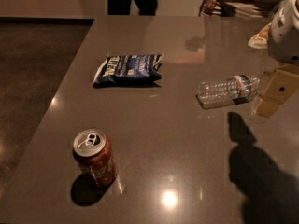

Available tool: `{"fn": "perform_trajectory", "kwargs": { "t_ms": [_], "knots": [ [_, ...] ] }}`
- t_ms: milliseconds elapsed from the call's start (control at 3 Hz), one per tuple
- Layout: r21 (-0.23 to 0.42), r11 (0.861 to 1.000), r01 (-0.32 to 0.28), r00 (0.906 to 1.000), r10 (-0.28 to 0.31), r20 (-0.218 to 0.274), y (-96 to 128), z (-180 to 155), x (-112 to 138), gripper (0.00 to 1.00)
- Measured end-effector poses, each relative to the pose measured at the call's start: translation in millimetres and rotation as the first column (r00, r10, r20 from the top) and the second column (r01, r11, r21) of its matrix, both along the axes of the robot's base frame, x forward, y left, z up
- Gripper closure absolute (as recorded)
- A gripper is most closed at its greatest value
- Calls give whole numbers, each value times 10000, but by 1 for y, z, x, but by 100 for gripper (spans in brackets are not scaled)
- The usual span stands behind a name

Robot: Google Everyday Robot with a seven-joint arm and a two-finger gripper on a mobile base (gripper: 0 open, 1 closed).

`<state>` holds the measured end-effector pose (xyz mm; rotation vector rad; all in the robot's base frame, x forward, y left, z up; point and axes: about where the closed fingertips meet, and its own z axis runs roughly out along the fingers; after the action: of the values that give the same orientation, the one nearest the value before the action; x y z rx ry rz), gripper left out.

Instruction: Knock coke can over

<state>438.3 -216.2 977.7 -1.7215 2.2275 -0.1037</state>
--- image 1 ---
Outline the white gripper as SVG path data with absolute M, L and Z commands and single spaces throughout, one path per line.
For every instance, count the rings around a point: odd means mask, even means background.
M 288 0 L 275 14 L 269 29 L 267 48 L 270 57 L 281 63 L 299 63 L 299 0 Z M 259 94 L 253 113 L 270 118 L 299 90 L 299 67 L 277 67 Z

